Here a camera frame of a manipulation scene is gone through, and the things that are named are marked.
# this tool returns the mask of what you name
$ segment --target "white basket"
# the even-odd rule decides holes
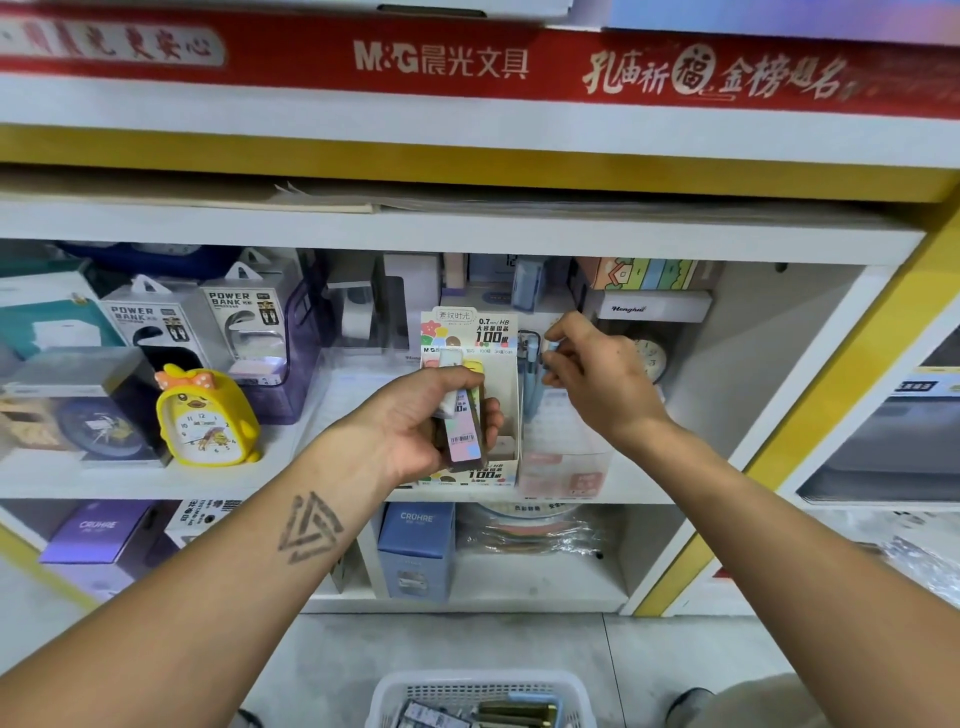
[[[576,675],[547,669],[437,669],[392,672],[373,691],[365,728],[394,728],[407,700],[433,708],[470,709],[511,692],[546,692],[564,703],[561,728],[597,728],[587,689]]]

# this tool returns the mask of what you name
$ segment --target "hand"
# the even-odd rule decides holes
[[[466,367],[421,369],[381,387],[335,426],[356,430],[355,436],[370,444],[367,458],[375,461],[378,476],[393,490],[446,467],[443,454],[434,446],[436,427],[431,416],[447,392],[477,387],[483,380],[482,374]],[[496,398],[484,400],[480,419],[486,427],[487,447],[492,448],[503,426]]]
[[[672,422],[630,339],[602,333],[577,311],[566,313],[546,338],[563,342],[543,353],[550,368],[543,383],[565,387],[584,422],[615,448],[635,444],[645,423]]]

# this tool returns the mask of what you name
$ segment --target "yellow duck alarm clock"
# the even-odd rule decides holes
[[[184,465],[217,468],[260,459],[260,424],[239,385],[209,369],[167,364],[156,373],[160,436]]]

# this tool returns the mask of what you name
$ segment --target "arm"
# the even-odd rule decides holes
[[[429,418],[444,393],[482,381],[450,367],[381,389],[228,518],[0,678],[4,726],[227,725],[376,507],[443,466]],[[503,415],[496,400],[485,409],[495,441]]]
[[[735,470],[674,424],[633,343],[567,314],[547,384],[700,531],[836,728],[960,714],[960,612]]]

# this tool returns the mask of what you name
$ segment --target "triangle tattoo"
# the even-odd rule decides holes
[[[310,491],[306,500],[302,496],[294,497],[278,551],[293,551],[287,563],[297,564],[336,548],[337,534],[343,531],[337,514]]]

